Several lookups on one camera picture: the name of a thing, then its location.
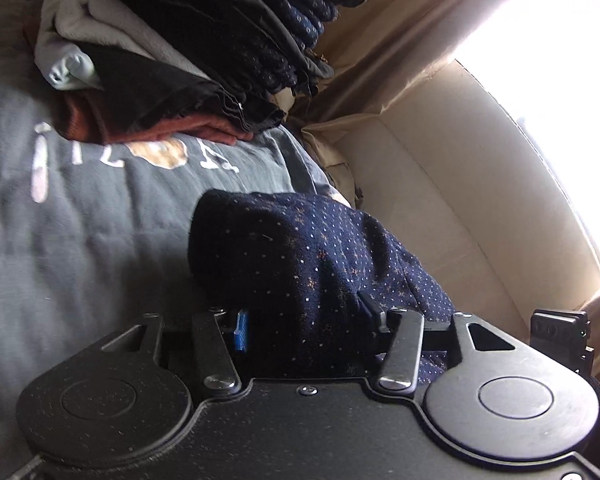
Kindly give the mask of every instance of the gray blanket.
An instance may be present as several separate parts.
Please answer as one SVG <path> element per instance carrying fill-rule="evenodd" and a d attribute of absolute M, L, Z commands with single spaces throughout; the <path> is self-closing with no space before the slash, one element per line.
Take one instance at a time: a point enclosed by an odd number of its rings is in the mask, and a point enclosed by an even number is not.
<path fill-rule="evenodd" d="M 234 147 L 63 139 L 20 33 L 33 1 L 0 0 L 0 478 L 29 457 L 14 405 L 30 380 L 141 312 L 186 316 L 205 190 L 336 193 L 284 128 Z"/>

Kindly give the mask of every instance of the stack of folded clothes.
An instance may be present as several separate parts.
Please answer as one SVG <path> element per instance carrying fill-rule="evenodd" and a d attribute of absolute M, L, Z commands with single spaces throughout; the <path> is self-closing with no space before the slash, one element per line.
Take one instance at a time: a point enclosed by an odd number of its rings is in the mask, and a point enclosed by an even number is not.
<path fill-rule="evenodd" d="M 336 6 L 365 0 L 44 0 L 27 35 L 65 98 L 71 140 L 111 144 L 186 133 L 251 140 L 333 75 L 311 49 Z"/>

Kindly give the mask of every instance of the beige wall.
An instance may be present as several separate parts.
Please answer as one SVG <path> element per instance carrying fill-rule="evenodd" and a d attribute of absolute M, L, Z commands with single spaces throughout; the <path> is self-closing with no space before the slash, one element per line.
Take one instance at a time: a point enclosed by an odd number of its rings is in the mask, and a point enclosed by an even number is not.
<path fill-rule="evenodd" d="M 559 186 L 454 62 L 337 142 L 379 218 L 459 310 L 519 338 L 535 308 L 574 309 L 600 265 Z"/>

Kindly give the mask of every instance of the brown curtain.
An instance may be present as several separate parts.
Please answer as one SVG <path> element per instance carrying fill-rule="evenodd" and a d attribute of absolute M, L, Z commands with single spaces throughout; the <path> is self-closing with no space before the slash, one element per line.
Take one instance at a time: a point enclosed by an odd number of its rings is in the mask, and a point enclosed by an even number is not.
<path fill-rule="evenodd" d="M 342 9 L 316 48 L 336 75 L 293 113 L 309 123 L 382 113 L 448 64 L 456 47 L 504 1 L 368 0 Z"/>

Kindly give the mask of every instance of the screw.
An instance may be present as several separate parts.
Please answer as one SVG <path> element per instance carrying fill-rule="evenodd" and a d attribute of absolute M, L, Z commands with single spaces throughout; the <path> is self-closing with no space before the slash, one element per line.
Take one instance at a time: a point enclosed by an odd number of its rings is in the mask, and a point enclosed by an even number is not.
<path fill-rule="evenodd" d="M 398 392 L 409 388 L 411 386 L 411 381 L 401 381 L 400 379 L 395 379 L 393 377 L 383 376 L 378 379 L 378 385 L 385 390 Z"/>
<path fill-rule="evenodd" d="M 298 388 L 298 393 L 305 397 L 311 397 L 312 395 L 318 393 L 318 388 L 315 386 L 300 386 Z"/>
<path fill-rule="evenodd" d="M 205 377 L 203 384 L 209 390 L 228 390 L 235 386 L 235 380 L 221 375 L 209 375 Z"/>

